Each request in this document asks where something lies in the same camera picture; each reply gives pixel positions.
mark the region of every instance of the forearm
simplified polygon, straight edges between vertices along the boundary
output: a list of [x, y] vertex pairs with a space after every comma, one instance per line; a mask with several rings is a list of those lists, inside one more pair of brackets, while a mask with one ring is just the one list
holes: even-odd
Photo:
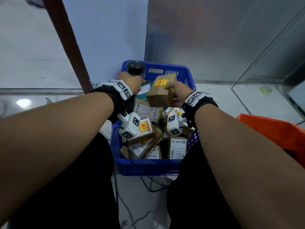
[[107, 94], [94, 92], [0, 120], [0, 217], [70, 165], [113, 108]]
[[301, 227], [305, 171], [280, 147], [214, 105], [195, 114], [216, 181], [244, 227]]

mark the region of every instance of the leg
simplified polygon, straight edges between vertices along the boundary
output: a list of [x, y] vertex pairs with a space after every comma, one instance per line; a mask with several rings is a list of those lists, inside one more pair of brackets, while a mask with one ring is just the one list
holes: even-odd
[[120, 228], [113, 157], [98, 133], [82, 154], [13, 215], [9, 228]]
[[167, 192], [170, 228], [240, 228], [197, 143], [179, 165], [179, 176]]

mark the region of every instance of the blue basket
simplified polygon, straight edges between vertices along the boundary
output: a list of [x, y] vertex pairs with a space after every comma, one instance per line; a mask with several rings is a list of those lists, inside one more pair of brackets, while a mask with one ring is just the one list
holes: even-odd
[[[126, 64], [128, 61], [125, 61], [122, 65], [122, 72], [127, 71]], [[196, 90], [192, 74], [186, 66], [181, 65], [171, 65], [171, 64], [159, 64], [151, 62], [143, 62], [146, 67], [146, 73], [143, 74], [143, 78], [146, 81], [155, 80], [158, 75], [164, 74], [176, 74], [177, 80], [188, 85], [194, 91]], [[159, 69], [160, 73], [151, 73], [150, 69]], [[122, 157], [120, 149], [123, 146], [122, 138], [119, 135], [119, 129], [117, 129], [114, 134], [113, 130], [116, 127], [121, 126], [122, 122], [118, 120], [114, 125], [112, 125], [110, 147], [113, 154], [114, 161], [119, 169], [120, 174], [124, 176], [159, 176], [159, 175], [175, 175], [178, 173], [178, 167], [181, 162], [181, 159], [134, 159], [134, 163], [141, 167], [138, 168], [130, 159]], [[192, 136], [188, 139], [187, 150], [189, 151], [192, 145], [194, 145], [199, 140], [198, 131], [196, 130]]]

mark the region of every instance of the white label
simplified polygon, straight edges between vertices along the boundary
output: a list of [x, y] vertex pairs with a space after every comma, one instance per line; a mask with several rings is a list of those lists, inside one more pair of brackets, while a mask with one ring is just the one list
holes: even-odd
[[146, 84], [144, 86], [141, 86], [141, 90], [139, 91], [138, 95], [146, 93], [150, 90], [150, 84]]
[[137, 156], [140, 156], [140, 154], [144, 151], [144, 149], [148, 146], [148, 144], [152, 141], [152, 139], [147, 140], [144, 145], [141, 143], [137, 143], [134, 145], [130, 145], [129, 149]]
[[159, 151], [152, 151], [151, 154], [147, 157], [147, 159], [160, 159]]
[[170, 140], [170, 159], [183, 159], [186, 153], [186, 139]]
[[149, 118], [151, 121], [157, 122], [161, 112], [159, 108], [153, 108], [139, 103], [135, 104], [135, 113], [137, 113], [141, 119]]

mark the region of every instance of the hand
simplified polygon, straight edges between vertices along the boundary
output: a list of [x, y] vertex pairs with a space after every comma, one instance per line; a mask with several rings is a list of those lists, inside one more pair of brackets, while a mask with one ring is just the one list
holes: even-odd
[[181, 83], [180, 81], [169, 82], [164, 88], [173, 88], [176, 92], [178, 100], [173, 103], [173, 107], [181, 108], [186, 98], [194, 92], [193, 89], [189, 88], [188, 85]]
[[132, 94], [138, 94], [141, 90], [141, 85], [145, 83], [145, 80], [141, 76], [132, 76], [127, 71], [122, 72], [119, 77], [119, 80], [123, 80], [125, 82], [125, 84], [132, 91]]

